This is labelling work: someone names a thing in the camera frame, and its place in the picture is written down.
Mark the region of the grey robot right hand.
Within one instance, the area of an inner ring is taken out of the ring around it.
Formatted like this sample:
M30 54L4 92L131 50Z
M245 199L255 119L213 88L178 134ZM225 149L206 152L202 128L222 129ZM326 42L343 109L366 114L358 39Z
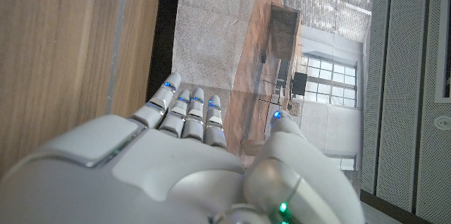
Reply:
M2 223L363 223L342 171L276 111L249 167L227 150L218 96L170 74L128 118L53 138L1 179Z

